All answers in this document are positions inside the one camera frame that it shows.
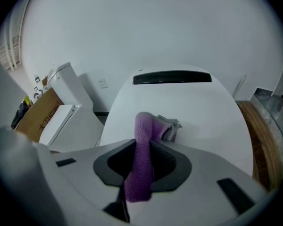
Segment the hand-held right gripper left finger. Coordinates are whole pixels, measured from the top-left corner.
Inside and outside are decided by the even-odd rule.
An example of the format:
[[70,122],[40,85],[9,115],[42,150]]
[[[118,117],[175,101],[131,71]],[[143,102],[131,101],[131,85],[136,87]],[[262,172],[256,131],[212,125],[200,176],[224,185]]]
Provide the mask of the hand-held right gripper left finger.
[[124,181],[131,171],[135,140],[51,154],[41,146],[41,167],[67,224],[99,216],[107,224],[129,223]]

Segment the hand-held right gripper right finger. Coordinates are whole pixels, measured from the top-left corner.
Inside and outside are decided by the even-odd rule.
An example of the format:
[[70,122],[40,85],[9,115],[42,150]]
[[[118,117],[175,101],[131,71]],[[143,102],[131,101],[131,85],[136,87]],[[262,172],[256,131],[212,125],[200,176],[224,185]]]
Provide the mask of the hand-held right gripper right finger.
[[150,144],[155,180],[147,202],[128,206],[135,226],[248,226],[265,189],[207,151],[171,142]]

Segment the purple and grey cleaning cloth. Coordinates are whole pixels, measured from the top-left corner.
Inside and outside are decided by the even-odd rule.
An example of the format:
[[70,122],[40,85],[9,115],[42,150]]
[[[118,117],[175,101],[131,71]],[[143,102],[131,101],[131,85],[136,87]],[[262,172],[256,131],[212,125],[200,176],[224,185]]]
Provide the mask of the purple and grey cleaning cloth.
[[149,112],[140,112],[136,115],[134,160],[132,169],[124,181],[127,202],[146,202],[151,197],[150,185],[154,181],[154,170],[150,156],[150,141],[174,142],[177,131],[181,127],[177,119],[155,116]]

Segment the white toilet lid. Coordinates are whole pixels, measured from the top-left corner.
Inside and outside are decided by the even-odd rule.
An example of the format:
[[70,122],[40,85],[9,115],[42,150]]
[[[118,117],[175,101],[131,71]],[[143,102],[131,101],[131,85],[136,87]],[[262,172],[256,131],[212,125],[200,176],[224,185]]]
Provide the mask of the white toilet lid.
[[253,152],[245,119],[231,94],[216,79],[204,83],[135,85],[127,78],[109,111],[100,145],[134,137],[140,112],[177,119],[176,143],[217,154],[253,172]]

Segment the white toilet with square tank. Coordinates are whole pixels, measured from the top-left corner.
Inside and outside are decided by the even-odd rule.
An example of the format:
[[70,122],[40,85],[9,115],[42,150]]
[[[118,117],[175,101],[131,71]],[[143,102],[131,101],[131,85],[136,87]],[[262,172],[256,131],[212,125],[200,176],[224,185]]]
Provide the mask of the white toilet with square tank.
[[58,153],[95,147],[104,125],[93,112],[93,102],[71,64],[68,62],[53,69],[48,82],[63,105],[45,126],[39,143]]

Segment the round wooden platform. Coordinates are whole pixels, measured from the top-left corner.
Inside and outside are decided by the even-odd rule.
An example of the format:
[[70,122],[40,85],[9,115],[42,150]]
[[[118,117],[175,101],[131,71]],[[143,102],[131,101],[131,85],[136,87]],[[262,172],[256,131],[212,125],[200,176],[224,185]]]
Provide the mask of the round wooden platform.
[[250,134],[253,151],[252,177],[267,191],[280,187],[282,164],[274,137],[267,123],[250,101],[236,102]]

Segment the large brown cardboard box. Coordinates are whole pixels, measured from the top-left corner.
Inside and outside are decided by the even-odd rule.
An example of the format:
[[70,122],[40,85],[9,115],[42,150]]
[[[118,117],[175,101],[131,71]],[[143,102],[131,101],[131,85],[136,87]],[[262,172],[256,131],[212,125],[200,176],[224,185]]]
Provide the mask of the large brown cardboard box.
[[53,88],[45,92],[25,113],[15,131],[39,143],[42,132],[60,105],[64,105]]

